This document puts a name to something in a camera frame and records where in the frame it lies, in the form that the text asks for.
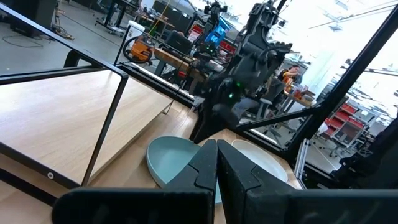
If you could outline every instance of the metal stand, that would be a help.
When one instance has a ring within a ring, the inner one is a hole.
[[[310,140],[304,139],[298,150],[296,166],[294,167],[294,176],[300,179],[303,177],[305,158],[307,157],[308,146],[310,145]]]

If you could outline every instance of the table leg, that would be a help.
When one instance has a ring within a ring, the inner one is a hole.
[[[257,115],[256,115],[256,121],[259,121],[260,119],[262,119],[261,113],[262,113],[262,108],[263,107],[264,107],[264,104],[260,103],[260,108],[259,108],[259,111],[257,112]]]
[[[193,91],[195,90],[195,87],[197,86],[199,82],[199,78],[194,78],[191,82],[191,85],[189,86],[189,94],[193,95]]]
[[[284,103],[282,103],[282,107],[280,107],[280,110],[278,111],[278,113],[277,113],[276,115],[281,115],[281,114],[284,112],[286,106],[287,106],[289,103],[290,103],[290,99],[287,98],[287,99],[284,101]]]
[[[291,107],[294,105],[295,101],[294,101],[294,100],[291,100],[291,101],[292,101],[292,102],[289,103],[288,107],[287,107],[286,110],[285,110],[285,113],[288,113],[289,110],[291,109]]]
[[[160,77],[162,75],[163,69],[166,66],[166,63],[162,60],[159,60],[159,63],[157,64],[155,75]]]
[[[164,30],[166,29],[167,24],[163,24],[162,33],[160,34],[160,39],[162,40]]]
[[[126,12],[126,8],[127,8],[127,5],[125,4],[119,13],[118,20],[116,21],[116,27],[120,27],[120,23],[122,23],[122,19],[123,19],[124,13]]]
[[[115,4],[116,4],[116,0],[113,0],[111,5],[110,5],[110,7],[109,7],[109,11],[108,11],[108,13],[106,15],[106,19],[105,19],[105,23],[104,23],[105,27],[108,26],[110,20],[112,19],[112,14],[113,14],[113,11],[114,11],[114,5]]]

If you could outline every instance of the screw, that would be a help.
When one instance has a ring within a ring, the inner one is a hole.
[[[51,173],[51,172],[49,172],[49,173],[47,174],[47,177],[48,177],[49,179],[54,179],[54,174]]]

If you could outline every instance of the computer monitor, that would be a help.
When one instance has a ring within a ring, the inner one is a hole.
[[[178,53],[183,53],[185,55],[189,55],[192,45],[188,38],[179,34],[175,30],[173,30],[173,32],[171,32],[167,37],[166,44],[172,47],[172,50],[176,50]]]
[[[216,46],[219,46],[226,33],[230,29],[231,27],[228,25],[228,23],[222,17],[220,17],[217,27],[206,37],[205,42],[212,41]]]

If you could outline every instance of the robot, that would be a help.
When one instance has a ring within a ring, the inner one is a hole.
[[[243,93],[252,92],[264,83],[284,61],[292,44],[268,43],[267,33],[276,24],[274,1],[255,4],[249,14],[247,32],[234,58],[223,74],[213,75],[202,94],[204,102],[198,107],[198,120],[190,140],[199,143],[226,127],[239,122],[231,112]]]

